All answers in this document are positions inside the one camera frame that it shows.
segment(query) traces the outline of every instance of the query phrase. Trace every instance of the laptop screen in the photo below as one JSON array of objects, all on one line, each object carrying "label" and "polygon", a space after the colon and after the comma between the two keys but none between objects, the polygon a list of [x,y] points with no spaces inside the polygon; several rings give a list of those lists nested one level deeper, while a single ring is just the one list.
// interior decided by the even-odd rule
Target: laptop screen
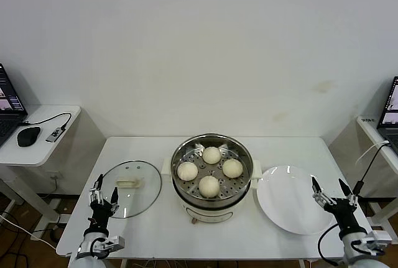
[{"label": "laptop screen", "polygon": [[392,82],[383,114],[380,118],[378,127],[397,126],[398,127],[398,76]]},{"label": "laptop screen", "polygon": [[0,64],[0,113],[24,112],[25,109],[15,92],[4,67]]}]

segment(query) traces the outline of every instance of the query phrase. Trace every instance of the computer mouse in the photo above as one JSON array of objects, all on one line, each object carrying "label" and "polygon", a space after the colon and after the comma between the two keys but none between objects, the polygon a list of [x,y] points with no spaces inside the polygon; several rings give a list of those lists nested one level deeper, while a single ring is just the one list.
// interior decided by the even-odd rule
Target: computer mouse
[{"label": "computer mouse", "polygon": [[30,127],[18,133],[17,140],[19,147],[29,147],[33,145],[40,133],[40,127]]}]

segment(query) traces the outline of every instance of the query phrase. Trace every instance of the pot handle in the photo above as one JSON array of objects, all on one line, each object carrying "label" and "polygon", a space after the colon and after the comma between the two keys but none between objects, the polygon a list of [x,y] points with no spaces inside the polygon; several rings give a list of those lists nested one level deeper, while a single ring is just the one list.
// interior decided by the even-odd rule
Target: pot handle
[{"label": "pot handle", "polygon": [[170,164],[172,162],[171,158],[165,158],[163,161],[163,167],[162,167],[162,171],[161,174],[162,175],[169,175],[171,176],[171,170],[170,170]]},{"label": "pot handle", "polygon": [[262,178],[260,160],[253,160],[253,174],[251,175],[251,189],[258,188],[258,180]]}]

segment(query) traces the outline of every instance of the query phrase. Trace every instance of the wooden floor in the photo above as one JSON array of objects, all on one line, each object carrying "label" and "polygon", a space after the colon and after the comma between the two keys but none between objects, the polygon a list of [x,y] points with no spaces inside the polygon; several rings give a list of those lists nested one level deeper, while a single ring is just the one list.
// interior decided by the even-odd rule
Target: wooden floor
[{"label": "wooden floor", "polygon": [[[72,213],[76,204],[76,200],[62,200],[58,207],[61,213]],[[8,205],[9,200],[0,196],[0,210],[4,210]],[[33,230],[37,224],[40,215],[27,203],[22,206],[15,206],[11,212],[18,223],[25,229]],[[398,215],[390,219],[394,229],[398,232]],[[13,233],[16,228],[8,223],[0,226],[0,267],[1,268],[25,268],[25,258],[23,256],[16,257],[16,253],[25,254],[29,261],[30,268],[55,268],[67,267],[68,259],[58,256],[55,251],[44,243],[31,241],[30,236],[24,233]],[[55,231],[56,237],[60,237],[63,229]],[[50,231],[46,231],[43,239],[51,243],[53,246],[56,244],[49,236]],[[398,245],[389,246],[386,249],[386,255],[381,257],[381,261],[389,267],[398,268]],[[111,260],[115,267],[119,267],[120,260]],[[312,263],[312,267],[321,267],[324,263],[321,261]],[[298,261],[136,261],[130,260],[127,263],[131,268],[299,268]]]}]

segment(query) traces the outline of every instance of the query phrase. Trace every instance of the white side table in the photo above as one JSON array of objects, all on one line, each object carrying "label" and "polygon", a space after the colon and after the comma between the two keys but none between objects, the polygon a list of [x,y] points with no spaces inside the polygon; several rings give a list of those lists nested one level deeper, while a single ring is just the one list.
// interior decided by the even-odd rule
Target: white side table
[{"label": "white side table", "polygon": [[[0,147],[0,179],[21,198],[43,214],[36,229],[45,229],[49,223],[56,223],[58,219],[59,222],[66,223],[69,216],[61,215],[59,217],[59,214],[54,209],[58,206],[60,200],[54,199],[49,205],[46,204],[14,170],[17,167],[38,167],[44,164],[79,115],[80,107],[70,105],[32,105],[26,106],[26,109],[28,112],[26,121],[29,122],[39,122],[60,113],[72,114],[66,126],[66,131],[55,142],[46,142],[45,139],[55,128],[62,126],[67,121],[67,115],[40,124],[41,132],[36,142],[30,147],[19,147],[17,143],[19,131],[30,126],[18,127],[12,136]],[[42,232],[37,232],[37,234],[37,237],[41,237]]]},{"label": "white side table", "polygon": [[[369,137],[373,144],[384,140],[384,138],[377,131],[378,119],[379,118],[377,116],[359,116],[357,118],[359,126],[366,133],[366,135]],[[389,164],[392,171],[398,174],[398,155],[390,147],[384,147],[383,149],[381,149],[380,154]],[[383,230],[387,231],[391,236],[392,243],[398,244],[398,236],[392,228],[390,222],[388,222],[388,219],[392,215],[398,213],[398,198],[390,202],[383,209],[380,208],[378,203],[369,203],[369,205],[375,213],[374,216],[368,217],[368,221],[371,226],[382,227]]]},{"label": "white side table", "polygon": [[[91,171],[73,210],[70,222],[57,245],[57,254],[76,252],[89,226],[93,212],[88,190],[101,173],[128,160],[144,160],[160,170],[187,137],[110,137]],[[324,141],[319,137],[237,137],[266,170],[291,164],[316,175],[332,196],[343,197],[338,179],[344,180]],[[319,259],[317,242],[321,234],[292,234],[274,224],[261,210],[254,193],[248,193],[239,213],[220,224],[191,224],[191,218],[178,201],[170,178],[155,203],[145,212],[126,219],[109,219],[110,236],[120,235],[126,247],[109,258],[153,259]],[[362,210],[355,211],[359,225],[370,231]],[[343,243],[338,229],[330,231],[322,242],[325,257],[342,257]]]}]

